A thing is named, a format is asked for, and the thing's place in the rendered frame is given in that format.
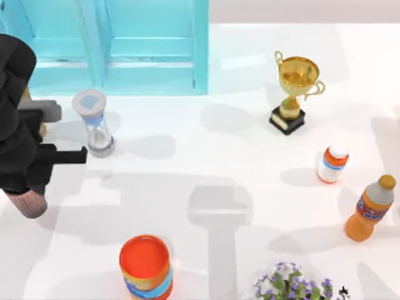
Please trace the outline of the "gold trophy with black base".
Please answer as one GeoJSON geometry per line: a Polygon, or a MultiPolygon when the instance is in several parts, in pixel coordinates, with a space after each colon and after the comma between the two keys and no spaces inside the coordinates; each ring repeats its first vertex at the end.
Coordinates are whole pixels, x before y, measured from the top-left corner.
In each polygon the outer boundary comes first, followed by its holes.
{"type": "Polygon", "coordinates": [[[298,97],[307,99],[320,95],[326,87],[319,80],[319,68],[312,60],[301,56],[285,58],[280,51],[274,52],[274,58],[280,86],[287,96],[272,110],[269,122],[283,134],[290,135],[304,125],[305,112],[301,109],[298,97]]]}

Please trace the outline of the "small orange and white bottle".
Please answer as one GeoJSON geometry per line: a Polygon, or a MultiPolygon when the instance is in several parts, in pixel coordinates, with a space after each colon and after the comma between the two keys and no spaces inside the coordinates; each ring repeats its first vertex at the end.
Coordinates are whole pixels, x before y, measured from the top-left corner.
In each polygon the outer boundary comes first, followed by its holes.
{"type": "Polygon", "coordinates": [[[349,159],[347,147],[341,144],[331,144],[324,151],[317,167],[318,178],[325,183],[336,183],[349,159]]]}

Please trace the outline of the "orange can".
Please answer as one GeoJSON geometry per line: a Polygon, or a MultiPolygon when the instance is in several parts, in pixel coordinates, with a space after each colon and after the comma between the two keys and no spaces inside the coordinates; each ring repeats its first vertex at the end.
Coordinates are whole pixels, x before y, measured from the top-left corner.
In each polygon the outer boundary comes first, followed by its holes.
{"type": "Polygon", "coordinates": [[[119,266],[132,300],[168,300],[173,269],[164,241],[149,234],[129,239],[119,253],[119,266]]]}

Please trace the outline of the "light blue rack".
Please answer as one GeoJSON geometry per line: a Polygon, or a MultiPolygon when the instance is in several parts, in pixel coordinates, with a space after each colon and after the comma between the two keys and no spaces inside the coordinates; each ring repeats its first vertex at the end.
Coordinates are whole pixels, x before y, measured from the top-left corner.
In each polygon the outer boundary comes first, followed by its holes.
{"type": "Polygon", "coordinates": [[[0,33],[35,52],[38,96],[208,91],[209,0],[0,0],[0,33]]]}

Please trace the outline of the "tan wooden object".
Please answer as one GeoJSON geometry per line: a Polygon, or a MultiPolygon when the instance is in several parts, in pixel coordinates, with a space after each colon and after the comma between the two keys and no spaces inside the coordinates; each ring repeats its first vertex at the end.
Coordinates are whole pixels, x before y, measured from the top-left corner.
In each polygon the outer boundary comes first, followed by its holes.
{"type": "MultiPolygon", "coordinates": [[[[28,87],[25,88],[24,93],[22,94],[21,101],[24,103],[28,103],[28,102],[32,101],[31,94],[29,92],[28,87]]],[[[42,122],[40,125],[40,128],[39,128],[39,134],[42,138],[46,135],[46,131],[47,131],[47,128],[44,125],[44,123],[42,122]]]]}

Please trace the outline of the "blue and grey hourglass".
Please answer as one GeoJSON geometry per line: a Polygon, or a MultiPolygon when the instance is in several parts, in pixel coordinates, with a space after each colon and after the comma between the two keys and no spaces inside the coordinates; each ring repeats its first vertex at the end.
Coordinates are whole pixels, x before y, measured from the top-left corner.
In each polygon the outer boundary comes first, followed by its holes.
{"type": "Polygon", "coordinates": [[[72,107],[85,124],[88,151],[98,158],[110,156],[115,142],[104,118],[106,96],[95,89],[81,91],[73,97],[72,107]]]}

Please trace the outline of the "purple flower plant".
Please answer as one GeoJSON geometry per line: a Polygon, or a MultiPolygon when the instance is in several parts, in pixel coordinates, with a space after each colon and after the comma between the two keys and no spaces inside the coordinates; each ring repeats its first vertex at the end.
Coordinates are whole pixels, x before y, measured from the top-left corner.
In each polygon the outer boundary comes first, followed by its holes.
{"type": "Polygon", "coordinates": [[[329,278],[307,276],[300,265],[280,261],[253,285],[249,300],[351,300],[346,287],[329,278]]]}

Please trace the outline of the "tall orange bottle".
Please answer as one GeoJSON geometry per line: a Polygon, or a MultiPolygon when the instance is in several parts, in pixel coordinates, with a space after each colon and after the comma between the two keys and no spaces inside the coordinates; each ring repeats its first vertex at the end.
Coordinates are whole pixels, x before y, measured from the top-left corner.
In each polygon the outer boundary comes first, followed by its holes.
{"type": "Polygon", "coordinates": [[[395,185],[395,178],[385,174],[365,188],[356,203],[355,213],[344,224],[347,237],[362,242],[371,236],[375,225],[386,215],[394,202],[395,185]]]}

